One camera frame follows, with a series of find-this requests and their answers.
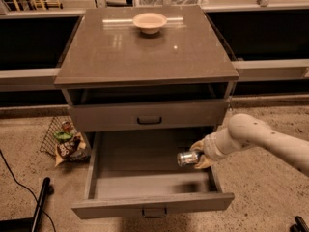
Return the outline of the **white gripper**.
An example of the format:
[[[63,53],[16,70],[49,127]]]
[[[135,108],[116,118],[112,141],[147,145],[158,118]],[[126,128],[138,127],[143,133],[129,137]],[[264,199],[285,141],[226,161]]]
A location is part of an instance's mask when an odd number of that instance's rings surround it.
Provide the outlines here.
[[[194,165],[195,169],[206,169],[209,168],[213,161],[220,161],[226,158],[218,147],[216,146],[216,135],[211,133],[205,136],[203,140],[196,141],[189,149],[190,152],[203,152],[198,162]]]

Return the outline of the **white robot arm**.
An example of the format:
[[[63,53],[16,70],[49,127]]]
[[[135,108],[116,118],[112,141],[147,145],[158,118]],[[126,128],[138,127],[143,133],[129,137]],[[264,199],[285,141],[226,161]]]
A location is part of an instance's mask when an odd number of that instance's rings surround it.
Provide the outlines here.
[[[261,147],[309,177],[309,142],[275,131],[266,122],[247,114],[233,115],[227,127],[195,142],[191,152],[203,155],[195,164],[207,168],[233,152]]]

